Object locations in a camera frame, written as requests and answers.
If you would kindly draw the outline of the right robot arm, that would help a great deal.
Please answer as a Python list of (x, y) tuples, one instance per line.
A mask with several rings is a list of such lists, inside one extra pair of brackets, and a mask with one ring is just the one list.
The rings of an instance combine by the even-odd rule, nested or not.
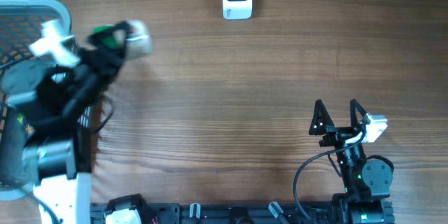
[(322, 100), (316, 100), (309, 134), (321, 136), (321, 147), (333, 147), (344, 193), (337, 193), (325, 206), (313, 210), (319, 223), (393, 223), (390, 197), (393, 163), (380, 155), (367, 156), (363, 144), (378, 140), (388, 127), (385, 115), (368, 113), (350, 101), (350, 126), (336, 127)]

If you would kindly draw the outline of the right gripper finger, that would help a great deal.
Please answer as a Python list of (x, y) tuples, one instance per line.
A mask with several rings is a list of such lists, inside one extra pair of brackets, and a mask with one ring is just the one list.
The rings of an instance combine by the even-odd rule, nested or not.
[(367, 111), (359, 104), (356, 99), (350, 101), (350, 120), (351, 127), (359, 130), (361, 128), (360, 120), (358, 119), (358, 114), (360, 114), (360, 119), (363, 119)]
[(316, 100), (309, 135), (324, 135), (335, 130), (335, 125), (321, 99)]

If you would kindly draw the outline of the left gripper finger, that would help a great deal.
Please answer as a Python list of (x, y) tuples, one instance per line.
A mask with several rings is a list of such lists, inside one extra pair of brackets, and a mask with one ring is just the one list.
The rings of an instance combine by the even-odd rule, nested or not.
[(116, 24), (104, 24), (95, 27), (87, 42), (106, 53), (114, 53), (120, 58), (125, 58), (127, 39), (131, 32), (131, 26), (126, 21)]
[(76, 45), (74, 54), (80, 59), (82, 64), (97, 64), (100, 60), (100, 54), (97, 49), (89, 50)]

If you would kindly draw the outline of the green lid plastic jar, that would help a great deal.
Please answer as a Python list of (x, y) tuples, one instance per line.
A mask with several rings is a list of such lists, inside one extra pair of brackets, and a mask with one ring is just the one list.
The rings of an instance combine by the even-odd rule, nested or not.
[(145, 57), (153, 52), (151, 34), (146, 24), (140, 20), (126, 20), (131, 26), (127, 39), (125, 60), (135, 60)]

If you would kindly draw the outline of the green Haribo candy bag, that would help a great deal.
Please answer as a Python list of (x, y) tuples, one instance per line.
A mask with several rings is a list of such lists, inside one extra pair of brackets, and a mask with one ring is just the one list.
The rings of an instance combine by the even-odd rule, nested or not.
[(22, 113), (18, 113), (17, 121), (19, 122), (20, 126), (22, 127), (27, 136), (34, 133), (35, 129), (29, 124), (28, 120)]

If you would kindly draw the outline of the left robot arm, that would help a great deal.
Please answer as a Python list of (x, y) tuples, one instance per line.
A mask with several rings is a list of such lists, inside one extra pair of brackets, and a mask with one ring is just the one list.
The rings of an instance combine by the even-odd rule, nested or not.
[(91, 222), (94, 130), (85, 114), (126, 61), (153, 50), (140, 20), (94, 29), (88, 48), (70, 50), (73, 39), (58, 20), (45, 22), (29, 46), (32, 59), (1, 79), (13, 115), (1, 137), (1, 198), (32, 198), (43, 223)]

